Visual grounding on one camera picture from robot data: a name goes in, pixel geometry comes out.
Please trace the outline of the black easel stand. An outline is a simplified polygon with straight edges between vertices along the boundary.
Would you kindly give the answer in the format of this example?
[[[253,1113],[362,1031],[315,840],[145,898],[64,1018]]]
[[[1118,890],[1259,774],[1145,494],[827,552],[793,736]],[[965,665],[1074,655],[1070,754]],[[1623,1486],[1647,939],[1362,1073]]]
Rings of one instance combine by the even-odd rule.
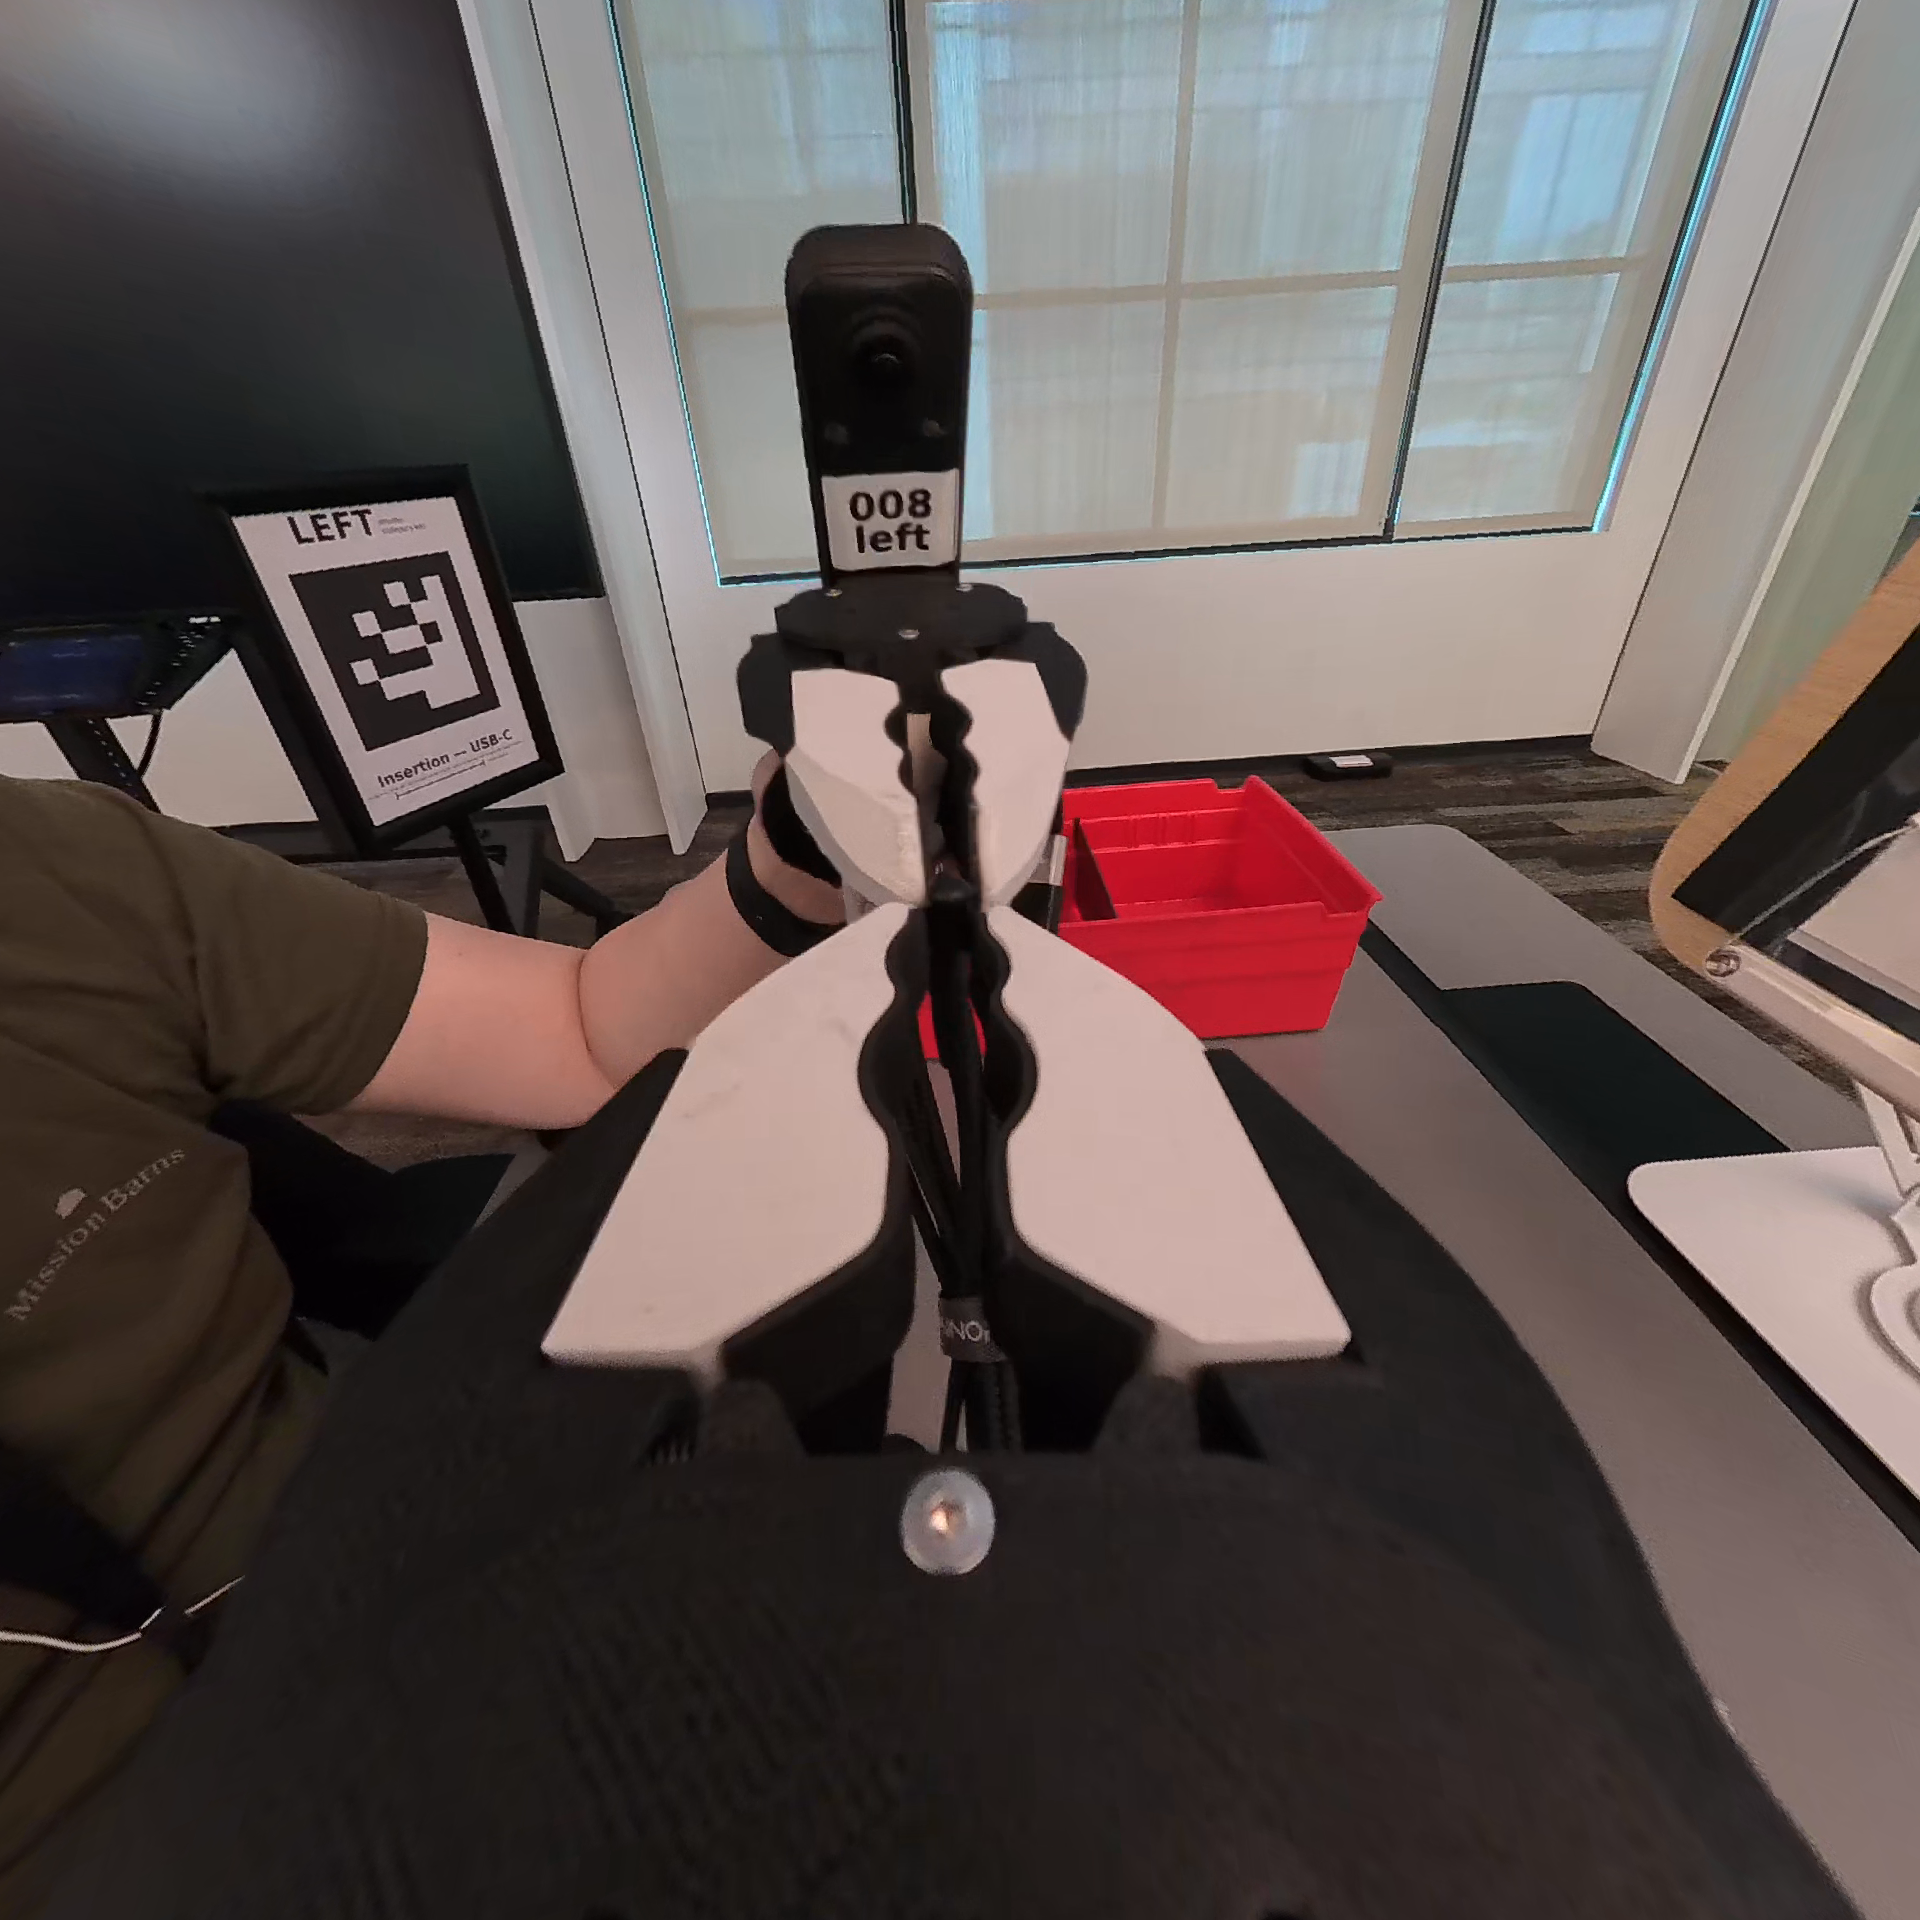
[[[585,916],[598,938],[632,920],[630,911],[560,862],[546,807],[467,811],[418,836],[411,851],[455,857],[482,924],[494,930],[537,939],[543,900]]]

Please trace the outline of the black framed marker sign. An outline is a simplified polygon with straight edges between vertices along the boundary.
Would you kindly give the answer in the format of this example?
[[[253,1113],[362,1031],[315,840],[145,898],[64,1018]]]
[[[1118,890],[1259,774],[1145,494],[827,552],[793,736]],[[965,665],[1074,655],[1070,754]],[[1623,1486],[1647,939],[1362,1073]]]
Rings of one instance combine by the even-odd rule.
[[[253,594],[235,650],[335,849],[370,857],[563,776],[463,465],[199,500]]]

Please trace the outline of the person's left forearm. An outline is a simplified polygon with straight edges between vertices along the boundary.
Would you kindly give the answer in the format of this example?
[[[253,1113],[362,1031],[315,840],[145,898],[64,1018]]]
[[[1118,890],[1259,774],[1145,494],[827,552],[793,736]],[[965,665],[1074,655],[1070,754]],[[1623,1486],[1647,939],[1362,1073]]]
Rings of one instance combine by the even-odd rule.
[[[696,943],[688,887],[589,948],[427,916],[400,1033],[333,1113],[407,1113],[520,1131],[585,1122],[729,1004],[727,948]]]

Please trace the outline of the small tablet on stand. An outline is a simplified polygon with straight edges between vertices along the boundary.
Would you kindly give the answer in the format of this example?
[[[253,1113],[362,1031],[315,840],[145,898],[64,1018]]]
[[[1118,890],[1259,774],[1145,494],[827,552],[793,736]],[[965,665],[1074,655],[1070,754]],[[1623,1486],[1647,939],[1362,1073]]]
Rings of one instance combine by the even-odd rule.
[[[152,614],[2,633],[2,720],[37,724],[69,774],[149,811],[161,719],[227,657],[235,614]]]

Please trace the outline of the red plastic bin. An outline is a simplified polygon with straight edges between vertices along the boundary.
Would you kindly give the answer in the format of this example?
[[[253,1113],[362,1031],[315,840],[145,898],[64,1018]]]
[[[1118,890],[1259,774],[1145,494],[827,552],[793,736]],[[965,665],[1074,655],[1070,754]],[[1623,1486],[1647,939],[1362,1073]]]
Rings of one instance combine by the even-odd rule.
[[[1259,778],[1062,793],[1059,938],[1199,1040],[1321,1028],[1377,890]]]

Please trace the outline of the white flat pad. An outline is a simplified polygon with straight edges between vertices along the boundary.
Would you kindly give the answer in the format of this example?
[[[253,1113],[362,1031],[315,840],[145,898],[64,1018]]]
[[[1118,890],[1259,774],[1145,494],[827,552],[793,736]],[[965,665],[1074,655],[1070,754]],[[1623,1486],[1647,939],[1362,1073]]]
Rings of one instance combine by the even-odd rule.
[[[1722,944],[1709,976],[1842,1067],[1872,1144],[1658,1161],[1626,1195],[1801,1385],[1917,1494],[1914,932]]]

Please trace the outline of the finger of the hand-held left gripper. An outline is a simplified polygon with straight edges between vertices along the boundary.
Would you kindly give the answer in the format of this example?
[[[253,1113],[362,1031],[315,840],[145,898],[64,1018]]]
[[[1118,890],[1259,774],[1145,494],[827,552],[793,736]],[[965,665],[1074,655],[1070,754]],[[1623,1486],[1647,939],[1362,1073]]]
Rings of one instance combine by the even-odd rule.
[[[922,908],[921,804],[897,684],[825,665],[798,670],[787,694],[783,771],[807,832],[859,900]]]
[[[1006,905],[1049,846],[1070,739],[1029,660],[947,668],[944,695],[961,720],[947,752],[957,779],[947,840],[977,900]]]

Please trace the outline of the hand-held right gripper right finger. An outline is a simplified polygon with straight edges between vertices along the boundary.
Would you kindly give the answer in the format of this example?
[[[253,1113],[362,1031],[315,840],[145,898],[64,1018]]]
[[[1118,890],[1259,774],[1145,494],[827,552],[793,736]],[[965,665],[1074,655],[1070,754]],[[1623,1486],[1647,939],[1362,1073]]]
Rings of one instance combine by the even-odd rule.
[[[1351,1329],[1201,1043],[1135,983],[1014,913],[1001,1008],[1038,1064],[1011,1122],[1021,1246],[1137,1314],[1147,1370],[1321,1360]]]

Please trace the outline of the large window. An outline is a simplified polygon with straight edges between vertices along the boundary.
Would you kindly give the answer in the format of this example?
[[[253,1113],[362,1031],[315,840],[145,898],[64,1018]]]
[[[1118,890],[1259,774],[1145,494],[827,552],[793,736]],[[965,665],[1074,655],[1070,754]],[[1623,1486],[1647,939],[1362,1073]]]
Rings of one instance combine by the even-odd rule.
[[[973,289],[965,552],[1587,531],[1754,6],[607,6],[721,583],[813,562],[783,263]]]

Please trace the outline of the person's left hand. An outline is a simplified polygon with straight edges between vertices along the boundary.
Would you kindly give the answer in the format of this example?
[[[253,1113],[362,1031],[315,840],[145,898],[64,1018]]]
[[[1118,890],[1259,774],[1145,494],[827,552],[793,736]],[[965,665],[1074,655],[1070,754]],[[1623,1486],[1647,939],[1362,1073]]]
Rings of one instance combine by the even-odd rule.
[[[752,815],[727,852],[669,890],[639,916],[639,930],[673,979],[734,998],[845,921],[842,886],[800,828],[781,756],[765,752],[752,776]]]

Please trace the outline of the large black screen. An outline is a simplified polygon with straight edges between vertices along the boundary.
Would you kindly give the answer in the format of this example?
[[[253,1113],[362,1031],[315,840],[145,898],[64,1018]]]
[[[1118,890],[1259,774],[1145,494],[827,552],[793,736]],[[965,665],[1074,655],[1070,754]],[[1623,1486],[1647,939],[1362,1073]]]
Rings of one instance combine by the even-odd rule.
[[[598,571],[450,2],[2,6],[5,624],[242,600],[202,492],[462,465]]]

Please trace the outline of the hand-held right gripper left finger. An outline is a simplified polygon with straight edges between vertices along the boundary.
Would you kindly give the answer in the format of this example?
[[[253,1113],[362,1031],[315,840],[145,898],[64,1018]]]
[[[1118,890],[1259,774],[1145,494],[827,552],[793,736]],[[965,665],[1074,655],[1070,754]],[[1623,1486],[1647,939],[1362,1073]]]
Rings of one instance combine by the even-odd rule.
[[[833,932],[693,1043],[543,1335],[570,1364],[714,1370],[729,1339],[864,1255],[891,1150],[856,1062],[896,1007],[903,904]]]

